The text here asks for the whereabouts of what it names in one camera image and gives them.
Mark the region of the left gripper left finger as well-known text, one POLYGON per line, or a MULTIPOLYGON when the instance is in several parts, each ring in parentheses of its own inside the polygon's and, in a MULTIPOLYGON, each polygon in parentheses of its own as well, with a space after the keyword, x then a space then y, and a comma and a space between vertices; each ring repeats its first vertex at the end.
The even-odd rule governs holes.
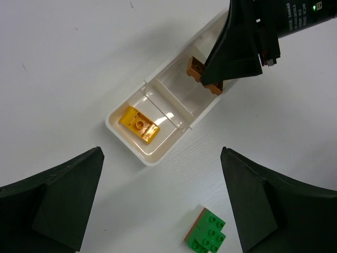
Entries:
POLYGON ((1 187, 1 252, 79 252, 103 169, 92 148, 1 187))

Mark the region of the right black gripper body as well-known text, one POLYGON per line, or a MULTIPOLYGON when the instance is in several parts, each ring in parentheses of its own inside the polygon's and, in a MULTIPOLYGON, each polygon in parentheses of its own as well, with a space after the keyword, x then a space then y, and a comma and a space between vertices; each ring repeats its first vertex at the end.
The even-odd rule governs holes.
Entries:
POLYGON ((273 66, 279 39, 336 18, 336 1, 253 1, 254 67, 273 66))

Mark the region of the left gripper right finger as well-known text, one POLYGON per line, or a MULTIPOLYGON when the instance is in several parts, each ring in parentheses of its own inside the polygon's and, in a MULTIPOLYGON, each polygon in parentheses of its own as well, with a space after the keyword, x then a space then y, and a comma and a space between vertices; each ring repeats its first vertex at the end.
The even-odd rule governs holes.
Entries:
POLYGON ((226 147, 221 164, 243 252, 336 252, 336 191, 226 147))

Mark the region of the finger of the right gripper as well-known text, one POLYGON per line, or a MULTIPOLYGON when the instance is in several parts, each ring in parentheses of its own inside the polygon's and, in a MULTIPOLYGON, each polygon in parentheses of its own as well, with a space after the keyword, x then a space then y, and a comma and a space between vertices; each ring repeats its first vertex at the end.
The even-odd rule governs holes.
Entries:
POLYGON ((252 1, 230 1, 225 24, 205 62, 201 83, 209 84, 262 74, 254 33, 252 1))

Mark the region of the green lego brick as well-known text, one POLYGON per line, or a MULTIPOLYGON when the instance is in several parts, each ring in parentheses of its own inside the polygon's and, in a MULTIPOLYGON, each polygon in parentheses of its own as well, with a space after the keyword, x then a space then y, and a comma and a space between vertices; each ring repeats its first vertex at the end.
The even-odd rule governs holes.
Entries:
POLYGON ((208 209, 206 209, 206 214, 207 225, 187 246, 198 253, 217 253, 226 238, 226 235, 222 233, 226 222, 208 209))

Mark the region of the yellow curved lego brick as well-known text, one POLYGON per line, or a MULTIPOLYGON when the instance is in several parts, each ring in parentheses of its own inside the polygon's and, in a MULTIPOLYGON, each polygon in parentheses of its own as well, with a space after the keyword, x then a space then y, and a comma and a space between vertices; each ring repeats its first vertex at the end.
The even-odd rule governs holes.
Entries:
POLYGON ((135 107, 129 106, 119 123, 150 144, 160 132, 160 127, 135 107))

